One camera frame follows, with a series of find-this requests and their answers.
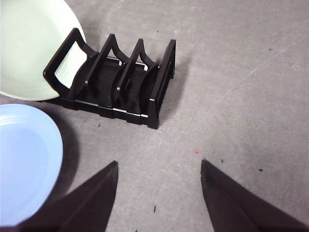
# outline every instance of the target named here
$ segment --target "light blue plate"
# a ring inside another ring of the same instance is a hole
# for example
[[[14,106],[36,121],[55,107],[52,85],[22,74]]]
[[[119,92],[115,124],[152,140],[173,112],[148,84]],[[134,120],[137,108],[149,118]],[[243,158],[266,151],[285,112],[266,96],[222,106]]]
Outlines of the light blue plate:
[[[54,121],[28,105],[0,105],[0,225],[14,226],[46,201],[62,163]]]

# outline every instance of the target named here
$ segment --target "gray floor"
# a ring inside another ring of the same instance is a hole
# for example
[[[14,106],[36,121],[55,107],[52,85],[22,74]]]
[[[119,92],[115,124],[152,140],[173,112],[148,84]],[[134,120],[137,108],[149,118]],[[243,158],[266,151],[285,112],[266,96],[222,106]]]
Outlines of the gray floor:
[[[158,130],[25,102],[49,113],[63,136],[65,162],[50,201],[117,160],[107,232],[211,232],[200,184],[206,157],[309,224],[309,1],[67,3],[96,50],[114,33],[127,55],[143,38],[160,60],[176,39],[176,76]]]

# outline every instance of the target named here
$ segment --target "plate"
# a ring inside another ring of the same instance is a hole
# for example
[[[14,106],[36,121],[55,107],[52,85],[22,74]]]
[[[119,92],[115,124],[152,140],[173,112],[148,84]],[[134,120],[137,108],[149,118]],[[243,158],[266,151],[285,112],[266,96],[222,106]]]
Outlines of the plate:
[[[14,226],[46,201],[62,163],[62,139],[43,111],[0,105],[0,225]]]
[[[84,38],[64,0],[1,0],[0,93],[32,101],[58,97],[42,73],[73,28]],[[60,82],[70,88],[86,58],[75,43],[56,71]]]

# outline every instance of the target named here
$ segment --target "dish rack handle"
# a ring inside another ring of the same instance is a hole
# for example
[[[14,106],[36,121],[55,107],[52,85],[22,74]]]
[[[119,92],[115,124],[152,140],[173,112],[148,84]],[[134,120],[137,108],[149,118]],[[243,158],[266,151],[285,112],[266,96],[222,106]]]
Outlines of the dish rack handle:
[[[59,96],[64,98],[67,97],[70,88],[66,87],[58,80],[55,72],[75,42],[78,44],[79,48],[87,54],[87,59],[98,54],[85,43],[79,30],[77,28],[73,28],[43,71],[43,77],[45,80],[59,94]]]

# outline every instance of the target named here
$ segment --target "black dish rack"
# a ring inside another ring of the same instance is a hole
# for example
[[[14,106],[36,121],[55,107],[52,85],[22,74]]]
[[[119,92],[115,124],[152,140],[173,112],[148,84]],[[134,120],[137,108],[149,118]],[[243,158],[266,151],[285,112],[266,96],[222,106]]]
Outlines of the black dish rack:
[[[87,54],[87,60],[67,88],[55,72],[75,42]],[[176,41],[170,40],[158,66],[146,55],[143,39],[138,40],[131,57],[127,57],[119,49],[114,34],[96,52],[74,28],[43,71],[46,81],[59,94],[46,102],[157,129],[164,95],[175,73],[175,49]],[[108,56],[111,50],[115,58]],[[143,63],[137,62],[139,56]]]

